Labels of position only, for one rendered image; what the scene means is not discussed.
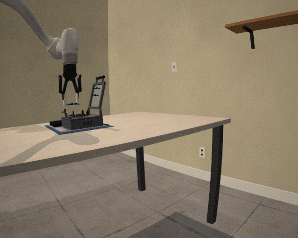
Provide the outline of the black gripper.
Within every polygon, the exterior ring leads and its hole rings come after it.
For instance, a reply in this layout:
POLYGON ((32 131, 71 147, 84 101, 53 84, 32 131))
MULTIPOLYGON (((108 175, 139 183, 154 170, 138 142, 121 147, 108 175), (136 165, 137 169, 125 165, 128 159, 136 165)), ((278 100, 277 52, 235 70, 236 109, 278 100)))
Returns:
POLYGON ((76 98, 76 103, 79 104, 79 92, 82 91, 81 89, 81 74, 77 74, 76 72, 76 64, 65 64, 63 66, 63 74, 59 75, 59 93, 62 94, 62 100, 63 100, 63 106, 66 106, 66 95, 65 95, 65 91, 66 91, 66 87, 67 87, 67 83, 68 81, 72 81, 73 85, 74 85, 74 89, 75 89, 75 98, 76 98), (78 82, 78 87, 75 81, 75 77, 77 76, 77 82, 78 82), (65 78, 65 82, 64 82, 64 86, 62 89, 62 78, 65 78))

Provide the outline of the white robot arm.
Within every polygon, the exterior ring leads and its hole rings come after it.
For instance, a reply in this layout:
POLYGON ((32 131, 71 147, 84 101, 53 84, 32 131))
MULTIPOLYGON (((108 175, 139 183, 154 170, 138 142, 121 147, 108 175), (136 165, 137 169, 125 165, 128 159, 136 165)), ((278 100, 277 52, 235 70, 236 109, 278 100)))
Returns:
POLYGON ((77 64, 77 52, 79 47, 78 33, 75 29, 65 29, 61 39, 50 37, 42 28, 38 19, 24 2, 24 0, 0 0, 0 2, 16 10, 34 31, 37 37, 47 46, 51 57, 62 59, 62 64, 77 64))

